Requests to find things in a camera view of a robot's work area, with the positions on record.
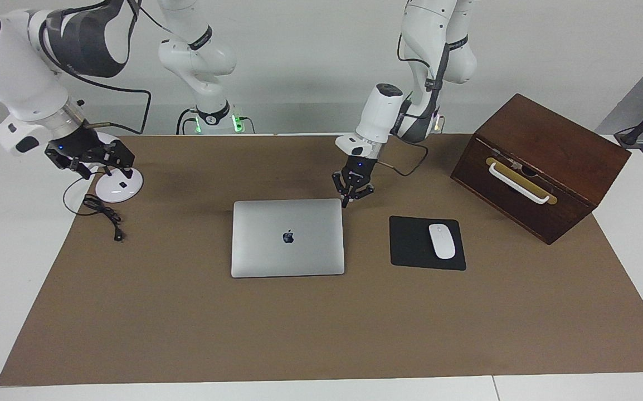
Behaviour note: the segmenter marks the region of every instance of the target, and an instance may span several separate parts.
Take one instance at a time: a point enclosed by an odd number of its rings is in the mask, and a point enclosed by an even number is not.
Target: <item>dark brown wooden box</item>
[[[472,136],[451,177],[551,244],[599,205],[629,156],[517,94]]]

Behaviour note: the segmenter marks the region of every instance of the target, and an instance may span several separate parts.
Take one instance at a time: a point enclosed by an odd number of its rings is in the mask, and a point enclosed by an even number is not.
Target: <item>silver laptop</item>
[[[232,221],[232,277],[344,274],[339,199],[239,201]]]

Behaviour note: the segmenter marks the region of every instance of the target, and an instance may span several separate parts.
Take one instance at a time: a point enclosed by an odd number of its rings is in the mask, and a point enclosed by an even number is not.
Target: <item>white table surface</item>
[[[75,178],[41,153],[14,158],[0,148],[0,371],[74,220],[61,195]],[[70,191],[70,204],[86,187]],[[643,297],[642,153],[632,151],[594,215]],[[7,399],[622,401],[643,399],[643,373],[0,388],[0,400]]]

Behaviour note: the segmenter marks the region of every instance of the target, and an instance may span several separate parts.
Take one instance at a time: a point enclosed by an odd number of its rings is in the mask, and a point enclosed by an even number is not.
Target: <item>computer mouse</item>
[[[433,249],[439,259],[452,259],[455,256],[455,242],[453,234],[445,224],[431,224],[428,226],[433,241]]]

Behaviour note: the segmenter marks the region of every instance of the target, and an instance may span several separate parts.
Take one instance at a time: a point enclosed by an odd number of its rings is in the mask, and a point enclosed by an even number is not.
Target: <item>brown desk mat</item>
[[[334,197],[334,138],[126,137],[128,238],[75,219],[0,385],[643,371],[643,302],[594,218],[546,246],[449,178],[468,139],[427,140],[409,178],[376,167],[344,276],[238,280],[233,202]],[[391,215],[460,221],[467,271],[391,266]]]

